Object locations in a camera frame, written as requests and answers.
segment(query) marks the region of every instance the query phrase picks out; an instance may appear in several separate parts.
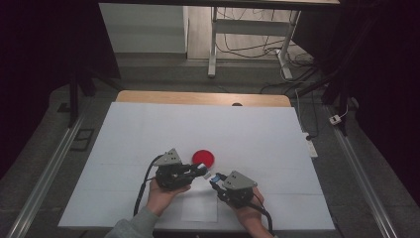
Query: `wooden floor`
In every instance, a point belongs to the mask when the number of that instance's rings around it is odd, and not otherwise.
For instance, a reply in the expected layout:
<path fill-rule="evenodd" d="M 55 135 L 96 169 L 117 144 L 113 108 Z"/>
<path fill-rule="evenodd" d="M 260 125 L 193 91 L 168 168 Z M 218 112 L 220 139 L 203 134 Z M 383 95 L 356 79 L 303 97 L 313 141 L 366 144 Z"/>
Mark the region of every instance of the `wooden floor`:
<path fill-rule="evenodd" d="M 188 52 L 190 60 L 208 60 L 211 41 L 211 8 L 210 7 L 188 7 L 189 28 L 188 28 Z M 218 19 L 242 19 L 257 21 L 288 22 L 290 11 L 285 10 L 262 10 L 242 8 L 219 8 Z M 268 36 L 247 36 L 218 34 L 216 44 L 223 52 L 231 52 L 246 57 L 240 57 L 230 53 L 223 53 L 217 50 L 217 60 L 276 60 L 274 53 L 256 58 L 264 54 L 264 50 L 280 48 L 284 37 Z M 236 51 L 237 49 L 253 48 L 251 50 Z M 294 59 L 300 55 L 305 59 L 311 56 L 303 55 L 305 52 L 291 43 L 288 49 L 290 56 Z"/>

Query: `person's arm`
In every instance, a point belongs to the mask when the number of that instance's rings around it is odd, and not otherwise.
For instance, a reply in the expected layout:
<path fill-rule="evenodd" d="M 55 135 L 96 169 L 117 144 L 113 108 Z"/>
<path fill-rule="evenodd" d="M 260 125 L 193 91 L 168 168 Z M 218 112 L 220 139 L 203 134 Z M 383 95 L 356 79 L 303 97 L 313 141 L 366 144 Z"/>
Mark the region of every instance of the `person's arm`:
<path fill-rule="evenodd" d="M 263 202 L 263 196 L 260 191 L 254 187 L 254 194 L 260 199 L 260 201 L 253 197 L 252 203 L 255 205 L 261 205 L 260 202 Z M 262 223 L 262 214 L 248 206 L 241 207 L 239 209 L 231 206 L 234 210 L 238 221 L 242 226 L 250 233 L 253 238 L 272 238 L 273 236 L 268 232 L 268 230 L 263 226 Z"/>
<path fill-rule="evenodd" d="M 152 238 L 158 218 L 179 193 L 191 188 L 190 185 L 177 190 L 164 190 L 158 186 L 155 179 L 151 180 L 148 203 L 132 220 L 118 221 L 106 238 L 139 237 Z"/>

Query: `human hand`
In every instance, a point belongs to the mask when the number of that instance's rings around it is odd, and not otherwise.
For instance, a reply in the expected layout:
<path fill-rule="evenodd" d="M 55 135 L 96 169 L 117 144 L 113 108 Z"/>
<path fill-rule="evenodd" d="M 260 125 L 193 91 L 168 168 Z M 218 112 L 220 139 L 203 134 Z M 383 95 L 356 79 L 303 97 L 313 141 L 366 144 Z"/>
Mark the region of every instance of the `human hand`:
<path fill-rule="evenodd" d="M 153 178 L 150 184 L 149 198 L 146 207 L 155 215 L 161 216 L 176 195 L 190 189 L 191 185 L 176 190 L 166 190 L 158 186 L 157 180 Z"/>
<path fill-rule="evenodd" d="M 251 200 L 251 203 L 262 206 L 263 203 L 263 195 L 260 193 L 259 189 L 253 187 L 254 197 Z M 272 235 L 266 230 L 262 223 L 262 214 L 248 206 L 244 206 L 241 208 L 235 208 L 231 206 L 234 210 L 238 221 L 241 223 L 242 226 L 251 234 L 254 238 L 265 238 L 265 237 L 272 237 Z"/>

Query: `person's left hand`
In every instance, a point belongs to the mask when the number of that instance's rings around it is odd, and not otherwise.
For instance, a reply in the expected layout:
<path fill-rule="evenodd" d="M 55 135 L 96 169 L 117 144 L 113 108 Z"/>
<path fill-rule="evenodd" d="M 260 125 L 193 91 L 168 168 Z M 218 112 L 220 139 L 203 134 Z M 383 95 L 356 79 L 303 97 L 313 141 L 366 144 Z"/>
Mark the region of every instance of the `person's left hand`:
<path fill-rule="evenodd" d="M 177 190 L 162 189 L 158 186 L 156 179 L 153 178 L 150 184 L 149 199 L 146 207 L 155 215 L 161 216 L 176 195 L 190 189 L 191 185 L 181 187 Z"/>

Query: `wooden desk edge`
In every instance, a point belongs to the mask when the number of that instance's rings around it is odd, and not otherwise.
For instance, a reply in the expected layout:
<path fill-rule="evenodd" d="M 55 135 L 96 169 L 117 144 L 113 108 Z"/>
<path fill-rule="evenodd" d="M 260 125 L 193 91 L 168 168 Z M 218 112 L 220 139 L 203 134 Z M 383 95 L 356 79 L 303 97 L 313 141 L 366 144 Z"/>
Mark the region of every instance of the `wooden desk edge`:
<path fill-rule="evenodd" d="M 290 100 L 284 95 L 134 91 L 118 93 L 117 102 L 142 102 L 162 104 L 229 105 L 241 103 L 243 106 L 290 107 Z"/>

